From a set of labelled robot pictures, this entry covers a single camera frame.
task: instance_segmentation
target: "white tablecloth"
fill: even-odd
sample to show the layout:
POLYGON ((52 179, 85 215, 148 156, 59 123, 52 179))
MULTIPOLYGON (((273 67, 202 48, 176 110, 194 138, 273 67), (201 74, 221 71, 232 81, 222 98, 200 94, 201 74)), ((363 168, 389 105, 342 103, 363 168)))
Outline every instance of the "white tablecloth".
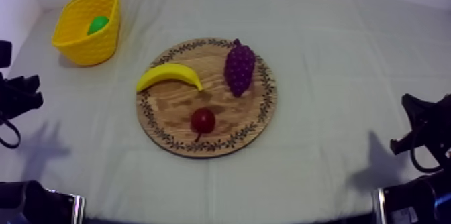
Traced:
MULTIPOLYGON (((77 68, 52 47, 60 9, 32 30, 10 77, 39 74, 44 105, 13 120, 0 180, 87 197, 90 217, 136 223, 294 223, 372 209, 371 190, 419 175, 389 140, 409 131, 401 95, 451 92, 451 17, 394 0, 122 0, 119 47, 77 68), (136 117, 134 86, 165 49, 239 38, 272 68, 277 109, 232 155, 161 150, 136 117)), ((418 151, 424 166, 434 165, 418 151)))

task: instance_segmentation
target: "wooden plate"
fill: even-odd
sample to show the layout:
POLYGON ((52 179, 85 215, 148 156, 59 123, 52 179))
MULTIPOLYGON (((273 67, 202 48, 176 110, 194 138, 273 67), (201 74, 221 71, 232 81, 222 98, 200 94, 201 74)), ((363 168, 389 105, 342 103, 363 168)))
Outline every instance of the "wooden plate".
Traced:
POLYGON ((161 82, 136 95, 138 120, 147 135, 161 148, 189 158, 214 158, 230 154, 252 142, 268 125, 276 108, 274 76, 257 56, 253 83, 240 98, 230 92, 223 70, 231 40, 199 38, 163 52, 150 68, 172 62, 193 68, 204 91, 194 86, 161 82), (215 113, 216 126, 198 142, 191 130, 191 115, 201 107, 215 113))

